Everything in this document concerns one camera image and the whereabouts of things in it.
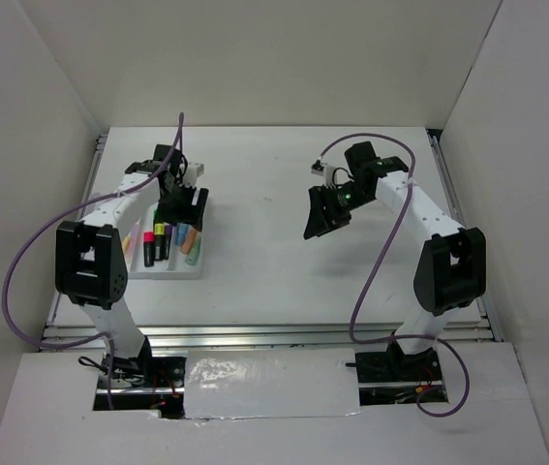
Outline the pink pastel highlighter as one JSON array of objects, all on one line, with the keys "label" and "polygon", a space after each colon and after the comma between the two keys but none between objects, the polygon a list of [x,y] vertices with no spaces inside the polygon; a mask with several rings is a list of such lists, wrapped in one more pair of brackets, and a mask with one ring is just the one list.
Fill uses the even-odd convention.
[{"label": "pink pastel highlighter", "polygon": [[122,241],[124,256],[129,259],[134,254],[135,241],[137,240],[139,226],[134,224]]}]

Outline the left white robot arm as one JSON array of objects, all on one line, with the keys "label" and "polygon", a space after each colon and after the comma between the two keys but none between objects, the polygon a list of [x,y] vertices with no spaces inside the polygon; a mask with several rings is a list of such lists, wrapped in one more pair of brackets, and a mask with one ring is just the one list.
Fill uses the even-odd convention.
[{"label": "left white robot arm", "polygon": [[203,230],[209,191],[198,186],[204,166],[191,163],[182,145],[159,144],[152,158],[131,163],[118,188],[94,202],[77,221],[64,221],[55,236],[55,287],[78,306],[106,339],[104,371],[142,387],[154,378],[147,336],[138,328],[125,299],[129,269],[123,241],[147,212],[153,212],[153,249],[167,251],[167,228],[184,228],[186,252]]}]

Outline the orange translucent highlighter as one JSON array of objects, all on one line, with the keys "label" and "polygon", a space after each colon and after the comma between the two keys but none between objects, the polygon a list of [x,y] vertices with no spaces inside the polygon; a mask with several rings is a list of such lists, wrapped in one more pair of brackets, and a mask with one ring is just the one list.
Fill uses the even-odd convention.
[{"label": "orange translucent highlighter", "polygon": [[180,247],[180,252],[183,255],[187,256],[190,253],[191,249],[193,248],[193,245],[197,238],[198,238],[198,230],[190,226],[185,233],[184,240]]}]

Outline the pink cap black highlighter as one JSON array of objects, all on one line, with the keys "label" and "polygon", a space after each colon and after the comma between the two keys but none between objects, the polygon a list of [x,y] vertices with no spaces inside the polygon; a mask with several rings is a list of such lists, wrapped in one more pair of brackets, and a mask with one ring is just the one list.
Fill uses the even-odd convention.
[{"label": "pink cap black highlighter", "polygon": [[155,262],[155,234],[152,231],[143,233],[143,263],[145,267],[152,267]]}]

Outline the small mint green highlighter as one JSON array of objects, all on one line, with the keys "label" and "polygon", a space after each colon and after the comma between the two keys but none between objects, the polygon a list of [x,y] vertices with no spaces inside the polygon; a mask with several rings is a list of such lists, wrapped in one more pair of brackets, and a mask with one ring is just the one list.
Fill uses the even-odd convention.
[{"label": "small mint green highlighter", "polygon": [[201,237],[198,236],[194,241],[193,244],[186,256],[185,264],[188,266],[196,266],[198,264],[198,260],[200,257],[200,249],[201,249]]}]

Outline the purple cap black highlighter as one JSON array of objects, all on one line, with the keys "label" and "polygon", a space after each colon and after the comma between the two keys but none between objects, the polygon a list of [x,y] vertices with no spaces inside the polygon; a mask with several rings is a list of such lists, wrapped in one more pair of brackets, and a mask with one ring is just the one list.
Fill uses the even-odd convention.
[{"label": "purple cap black highlighter", "polygon": [[164,251],[164,259],[169,260],[170,255],[170,249],[172,246],[172,232],[173,232],[173,226],[171,224],[165,224],[165,251]]}]

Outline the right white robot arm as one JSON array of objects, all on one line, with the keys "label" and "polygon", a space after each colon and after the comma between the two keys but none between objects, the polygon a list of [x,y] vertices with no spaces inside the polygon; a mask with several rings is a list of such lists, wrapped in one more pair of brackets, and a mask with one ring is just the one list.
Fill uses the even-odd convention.
[{"label": "right white robot arm", "polygon": [[[347,226],[357,208],[378,201],[396,216],[384,248],[405,229],[416,241],[419,259],[412,280],[418,307],[395,330],[388,343],[386,367],[407,380],[454,313],[469,307],[486,291],[486,238],[478,228],[452,219],[413,180],[414,162],[382,158],[363,141],[345,152],[346,166],[323,160],[311,166],[321,183],[309,189],[309,215],[304,239],[321,237]],[[337,179],[347,174],[346,182]]]}]

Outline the yellow cap black highlighter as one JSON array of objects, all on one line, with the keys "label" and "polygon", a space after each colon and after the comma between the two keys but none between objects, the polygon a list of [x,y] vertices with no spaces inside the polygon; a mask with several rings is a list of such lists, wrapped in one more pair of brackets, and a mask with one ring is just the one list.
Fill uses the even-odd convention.
[{"label": "yellow cap black highlighter", "polygon": [[166,252],[166,225],[161,222],[154,224],[154,260],[162,261]]}]

